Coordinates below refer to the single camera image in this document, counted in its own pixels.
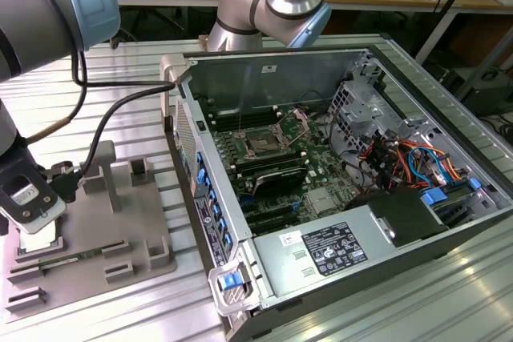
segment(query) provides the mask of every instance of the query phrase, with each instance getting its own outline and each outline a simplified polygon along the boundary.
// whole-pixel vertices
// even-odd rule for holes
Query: sticker
[[[302,239],[317,270],[323,276],[329,276],[368,259],[346,222],[304,234]]]
[[[277,68],[278,68],[277,65],[274,65],[274,66],[263,66],[262,67],[262,74],[270,74],[272,72],[276,72]]]
[[[283,247],[287,247],[292,244],[300,243],[302,241],[301,231],[296,230],[296,231],[288,232],[286,234],[281,234],[280,241],[281,241],[281,244],[283,244]]]
[[[200,216],[200,221],[203,224],[203,231],[208,241],[208,247],[212,253],[216,266],[223,266],[226,263],[226,257],[224,256],[223,248],[217,239],[216,229],[214,228],[214,222],[210,215],[210,209],[205,198],[195,199],[196,210]]]

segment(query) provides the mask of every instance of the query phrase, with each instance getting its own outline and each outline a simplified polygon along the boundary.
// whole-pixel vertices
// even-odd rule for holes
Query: blue cable
[[[419,177],[420,179],[423,179],[427,182],[427,184],[429,184],[429,186],[431,187],[431,181],[425,177],[424,175],[422,174],[419,174],[417,172],[417,170],[415,170],[415,166],[414,166],[414,163],[413,163],[413,153],[415,150],[417,150],[419,147],[417,148],[414,148],[410,151],[410,153],[408,154],[408,165],[410,166],[410,169],[411,169],[411,172],[413,172],[417,177]]]
[[[415,170],[415,166],[413,164],[413,153],[414,153],[415,150],[424,150],[425,152],[430,154],[434,158],[434,161],[436,162],[436,165],[438,166],[438,169],[440,170],[440,172],[442,173],[442,176],[446,179],[446,181],[449,182],[449,183],[453,183],[454,182],[454,180],[452,179],[450,174],[447,171],[445,171],[445,169],[443,168],[442,164],[440,163],[440,159],[438,159],[438,156],[436,156],[434,151],[431,150],[430,148],[425,148],[425,147],[416,147],[416,148],[412,149],[410,151],[410,154],[408,155],[408,165],[410,166],[411,171],[416,176],[418,176],[419,178],[421,178],[421,179],[425,180],[426,182],[428,182],[430,187],[431,187],[430,180],[427,177],[425,177],[424,175],[419,174],[417,172],[417,170]]]

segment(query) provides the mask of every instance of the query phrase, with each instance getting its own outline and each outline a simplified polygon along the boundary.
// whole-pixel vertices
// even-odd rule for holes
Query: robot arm
[[[119,29],[116,0],[0,0],[0,82],[88,50]],[[79,176],[45,171],[0,100],[0,214],[30,234],[61,215]]]
[[[261,32],[290,48],[310,46],[331,15],[323,0],[219,0],[208,51],[254,50]]]

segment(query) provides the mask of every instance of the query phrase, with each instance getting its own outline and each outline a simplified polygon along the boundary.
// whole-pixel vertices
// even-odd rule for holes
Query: blue latch
[[[229,234],[224,234],[224,245],[228,251],[232,249],[232,237]]]
[[[470,184],[474,190],[481,188],[481,182],[479,182],[476,178],[470,178],[468,180],[468,184]]]
[[[219,232],[223,232],[223,230],[226,228],[226,222],[224,221],[224,218],[221,218],[219,221]]]
[[[242,275],[239,272],[233,272],[232,274],[221,276],[219,278],[219,283],[221,285],[221,290],[224,292],[231,288],[242,286],[244,281],[242,280]]]
[[[219,220],[221,217],[221,209],[219,207],[219,204],[214,204],[214,219]]]
[[[196,177],[196,182],[199,184],[203,184],[205,182],[205,177],[207,175],[207,172],[204,168],[201,168],[198,172],[198,176]]]
[[[436,187],[425,191],[422,195],[422,199],[430,206],[433,206],[435,203],[442,202],[447,199],[447,195],[445,195],[440,187]]]

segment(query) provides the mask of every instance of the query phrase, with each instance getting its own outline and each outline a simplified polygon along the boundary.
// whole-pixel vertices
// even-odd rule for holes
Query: white label
[[[31,183],[28,186],[25,186],[17,193],[11,195],[13,201],[15,201],[19,206],[23,206],[29,203],[32,199],[39,195],[39,190],[35,188],[35,186]]]
[[[291,244],[300,243],[301,239],[301,231],[296,230],[292,232],[288,232],[286,234],[280,235],[281,244],[283,247],[290,246]]]
[[[360,249],[360,250],[358,250],[358,251],[355,251],[355,252],[353,253],[353,258],[356,258],[357,256],[360,256],[361,254],[363,254],[363,250],[362,250],[362,249]]]
[[[278,66],[274,65],[274,66],[263,66],[262,67],[262,74],[270,74],[272,72],[276,72],[276,69],[278,68]]]

